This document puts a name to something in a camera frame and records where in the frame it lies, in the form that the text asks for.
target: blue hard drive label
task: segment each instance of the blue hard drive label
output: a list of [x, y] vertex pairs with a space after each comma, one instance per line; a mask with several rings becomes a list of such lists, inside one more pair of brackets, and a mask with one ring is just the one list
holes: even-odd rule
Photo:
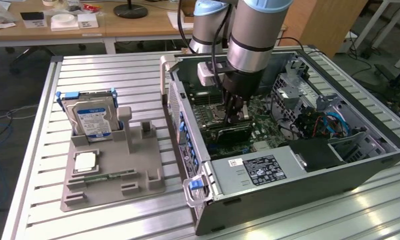
[[243, 164], [256, 186], [287, 178], [274, 155], [246, 160]]
[[103, 138], [111, 135], [112, 128], [106, 119], [106, 108], [91, 108], [78, 111], [84, 134], [91, 138]]

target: green circuit board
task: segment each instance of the green circuit board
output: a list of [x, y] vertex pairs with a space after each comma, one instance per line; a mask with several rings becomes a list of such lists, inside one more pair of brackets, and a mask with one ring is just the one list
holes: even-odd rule
[[[212, 160], [278, 148], [292, 137], [282, 133], [262, 96], [250, 101], [251, 119], [232, 126], [223, 126], [226, 112], [220, 103], [194, 105], [192, 110]], [[230, 133], [230, 137], [220, 140], [223, 133]]]

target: slotted metal surface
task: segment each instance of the slotted metal surface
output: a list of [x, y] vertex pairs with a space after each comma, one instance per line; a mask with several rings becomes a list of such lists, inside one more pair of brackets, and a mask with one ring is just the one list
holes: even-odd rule
[[[51, 64], [3, 239], [400, 239], [400, 163], [351, 192], [195, 236], [160, 102], [159, 59], [176, 53], [72, 56]], [[315, 54], [312, 58], [400, 137], [400, 119], [326, 57]], [[332, 93], [320, 76], [312, 72], [310, 75], [316, 88], [324, 94]], [[62, 212], [71, 124], [54, 96], [56, 91], [112, 87], [118, 89], [119, 104], [132, 107], [131, 125], [151, 119], [158, 127], [167, 190], [154, 196]]]

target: black lamp base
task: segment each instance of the black lamp base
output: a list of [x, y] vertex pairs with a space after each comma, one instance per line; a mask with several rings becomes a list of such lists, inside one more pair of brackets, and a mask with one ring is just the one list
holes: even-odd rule
[[123, 4], [114, 8], [114, 13], [126, 19], [140, 19], [148, 15], [148, 9], [135, 4], [132, 4], [132, 9], [130, 9], [130, 5]]

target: white cable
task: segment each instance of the white cable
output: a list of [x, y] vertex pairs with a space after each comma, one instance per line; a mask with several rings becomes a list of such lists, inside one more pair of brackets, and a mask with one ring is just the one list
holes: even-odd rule
[[[82, 0], [82, 3], [100, 3], [100, 2], [116, 2], [116, 3], [127, 3], [127, 0]], [[148, 3], [148, 2], [142, 2], [142, 1], [134, 1], [132, 4], [140, 4], [140, 5], [147, 5], [147, 6], [152, 6], [158, 9], [164, 9], [164, 10], [170, 10], [170, 11], [178, 11], [178, 8], [168, 8], [164, 6], [159, 6], [155, 5], [155, 3]]]
[[0, 116], [0, 119], [3, 119], [3, 118], [15, 119], [15, 120], [18, 120], [18, 119], [30, 119], [30, 118], [35, 117], [36, 114], [30, 115], [30, 116], [20, 116], [20, 117], [11, 117], [10, 114], [11, 114], [11, 113], [15, 114], [15, 113], [16, 113], [18, 111], [20, 111], [20, 110], [31, 109], [31, 108], [36, 108], [36, 107], [39, 107], [39, 104], [23, 106], [23, 107], [20, 107], [20, 108], [15, 108], [15, 109], [12, 109], [11, 111], [8, 111], [7, 114], [2, 115], [2, 116]]

